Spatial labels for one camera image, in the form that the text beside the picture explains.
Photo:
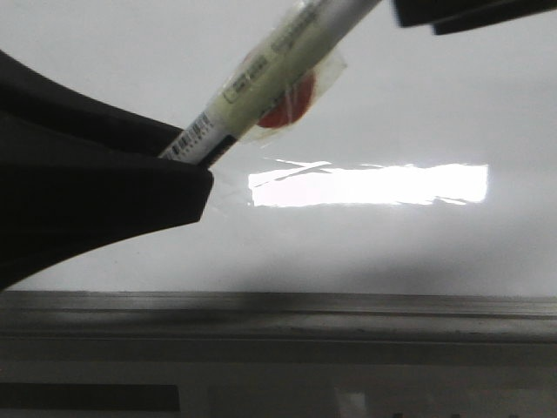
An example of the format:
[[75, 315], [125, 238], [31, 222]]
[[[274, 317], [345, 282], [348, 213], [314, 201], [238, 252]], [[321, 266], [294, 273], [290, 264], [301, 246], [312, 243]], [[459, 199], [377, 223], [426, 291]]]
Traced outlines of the black gripper finger behind marker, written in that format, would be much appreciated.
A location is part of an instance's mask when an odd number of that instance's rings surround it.
[[156, 157], [180, 133], [173, 125], [89, 98], [1, 53], [1, 110], [34, 125], [121, 152]]

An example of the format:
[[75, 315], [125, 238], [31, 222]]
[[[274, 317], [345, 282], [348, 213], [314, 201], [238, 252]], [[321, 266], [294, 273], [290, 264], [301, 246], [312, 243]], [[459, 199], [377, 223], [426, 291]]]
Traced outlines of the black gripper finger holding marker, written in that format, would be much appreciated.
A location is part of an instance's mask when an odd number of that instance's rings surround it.
[[199, 221], [195, 165], [110, 150], [1, 117], [1, 287], [95, 248]]

